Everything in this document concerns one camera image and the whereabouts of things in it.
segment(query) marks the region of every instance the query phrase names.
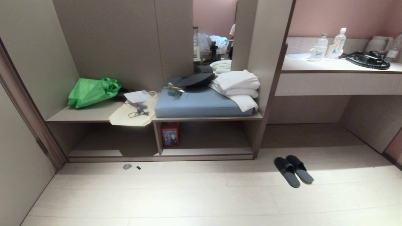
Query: door frame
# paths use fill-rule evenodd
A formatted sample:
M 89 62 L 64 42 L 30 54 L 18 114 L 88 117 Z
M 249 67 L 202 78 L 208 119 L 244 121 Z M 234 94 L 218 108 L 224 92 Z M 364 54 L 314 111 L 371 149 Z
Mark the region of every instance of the door frame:
M 68 162 L 45 120 L 28 93 L 0 37 L 0 84 L 4 87 L 38 145 L 57 170 Z

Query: black slipper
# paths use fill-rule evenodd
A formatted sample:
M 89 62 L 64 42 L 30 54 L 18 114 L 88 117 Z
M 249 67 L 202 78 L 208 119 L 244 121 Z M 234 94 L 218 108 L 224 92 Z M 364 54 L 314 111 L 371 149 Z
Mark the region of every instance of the black slipper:
M 295 176 L 295 167 L 290 162 L 284 158 L 278 157 L 274 160 L 274 163 L 290 186 L 300 187 L 300 182 Z
M 286 160 L 295 167 L 296 174 L 300 177 L 300 179 L 304 183 L 311 184 L 314 181 L 313 177 L 310 176 L 310 174 L 308 174 L 307 169 L 304 167 L 303 162 L 300 161 L 296 156 L 288 155 L 286 157 Z

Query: red box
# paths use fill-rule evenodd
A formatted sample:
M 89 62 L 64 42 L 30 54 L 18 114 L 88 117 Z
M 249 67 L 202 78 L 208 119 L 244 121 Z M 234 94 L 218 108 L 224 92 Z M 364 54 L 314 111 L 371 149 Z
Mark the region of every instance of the red box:
M 163 123 L 161 133 L 164 147 L 178 146 L 180 136 L 178 122 Z

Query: person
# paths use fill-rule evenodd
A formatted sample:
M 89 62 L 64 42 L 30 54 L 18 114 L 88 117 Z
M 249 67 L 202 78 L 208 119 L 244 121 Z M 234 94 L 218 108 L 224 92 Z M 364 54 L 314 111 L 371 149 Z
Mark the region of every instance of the person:
M 236 24 L 232 25 L 232 28 L 230 29 L 230 32 L 229 32 L 229 38 L 231 40 L 234 39 L 235 30 L 236 30 Z M 232 56 L 233 56 L 233 46 L 234 46 L 234 42 L 232 42 L 232 46 L 230 47 L 230 51 L 229 51 L 229 59 L 230 60 L 232 59 Z

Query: electric kettle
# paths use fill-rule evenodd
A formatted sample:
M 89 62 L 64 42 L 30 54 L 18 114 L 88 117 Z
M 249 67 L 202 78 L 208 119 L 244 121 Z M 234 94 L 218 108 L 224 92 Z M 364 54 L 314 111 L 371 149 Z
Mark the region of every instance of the electric kettle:
M 390 48 L 393 40 L 393 37 L 373 36 L 365 52 L 378 51 L 379 53 L 385 53 Z

